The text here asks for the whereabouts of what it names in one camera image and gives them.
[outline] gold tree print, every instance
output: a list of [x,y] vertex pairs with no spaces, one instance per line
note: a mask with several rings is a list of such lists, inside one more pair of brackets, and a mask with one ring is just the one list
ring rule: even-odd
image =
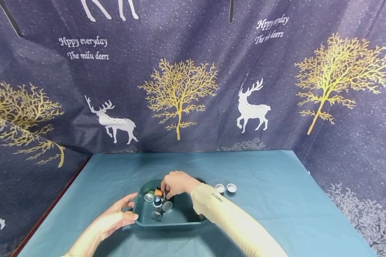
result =
[[153,117],[162,117],[159,122],[164,124],[172,118],[177,118],[176,124],[166,126],[168,131],[176,130],[177,140],[180,140],[180,128],[195,125],[197,122],[182,121],[183,114],[192,111],[204,111],[206,106],[195,104],[200,97],[215,96],[217,91],[217,68],[208,63],[199,66],[192,60],[170,64],[165,59],[159,62],[160,71],[156,69],[150,75],[152,81],[145,81],[139,86],[147,93],[149,109],[160,112]]
[[300,69],[296,76],[297,86],[304,90],[297,95],[304,98],[299,106],[312,102],[318,106],[315,111],[304,110],[301,116],[313,116],[307,134],[310,135],[318,117],[335,123],[331,114],[323,111],[325,103],[342,105],[352,109],[356,101],[342,96],[349,89],[380,94],[380,87],[386,87],[386,47],[369,48],[369,41],[341,39],[338,33],[329,37],[328,47],[321,45],[315,57],[305,58],[296,63]]
[[[26,160],[35,160],[37,165],[59,160],[63,166],[64,147],[50,140],[41,138],[53,130],[51,124],[39,127],[39,124],[62,115],[60,104],[52,102],[43,92],[30,83],[30,86],[18,86],[16,89],[6,82],[0,83],[0,140],[3,146],[18,146],[23,149],[14,154],[29,154]],[[50,149],[56,148],[59,154],[39,160]]]

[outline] person's left hand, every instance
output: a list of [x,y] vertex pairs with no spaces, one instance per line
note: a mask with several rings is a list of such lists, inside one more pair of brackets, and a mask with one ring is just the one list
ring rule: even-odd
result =
[[134,224],[134,221],[139,216],[131,211],[122,212],[122,210],[126,207],[133,209],[134,202],[131,200],[135,197],[137,197],[137,193],[127,195],[118,200],[90,225],[93,230],[101,235],[102,241],[111,236],[116,230]]
[[91,257],[101,241],[111,236],[116,230],[126,225],[134,224],[138,215],[131,211],[123,212],[123,208],[133,208],[131,201],[137,193],[127,195],[101,214],[77,239],[66,256]]

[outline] fabric backdrop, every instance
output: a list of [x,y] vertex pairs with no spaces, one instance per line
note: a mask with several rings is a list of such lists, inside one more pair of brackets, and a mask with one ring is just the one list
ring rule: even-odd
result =
[[274,149],[386,257],[386,0],[0,0],[0,257],[92,153]]

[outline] green plastic tray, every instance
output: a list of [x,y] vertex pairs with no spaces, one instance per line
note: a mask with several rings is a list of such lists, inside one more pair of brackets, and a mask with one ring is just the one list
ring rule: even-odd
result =
[[[195,178],[202,183],[206,183],[201,178]],[[160,188],[162,179],[155,178],[145,182],[140,188],[133,212],[139,215],[136,224],[139,227],[150,230],[189,230],[202,227],[208,220],[201,219],[193,209],[190,195],[183,193],[172,197],[173,207],[170,211],[164,212],[161,221],[152,219],[152,212],[155,207],[151,202],[144,200],[144,195],[156,187]]]

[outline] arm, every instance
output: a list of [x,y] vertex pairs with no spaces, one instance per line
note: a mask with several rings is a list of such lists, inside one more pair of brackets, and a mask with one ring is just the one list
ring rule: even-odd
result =
[[92,257],[101,241],[116,230],[134,224],[139,216],[131,211],[122,212],[122,210],[126,207],[133,208],[134,203],[131,200],[136,196],[137,193],[127,195],[114,203],[87,227],[68,253],[62,257]]
[[218,225],[249,257],[288,257],[271,235],[249,214],[207,184],[190,191],[193,208]]

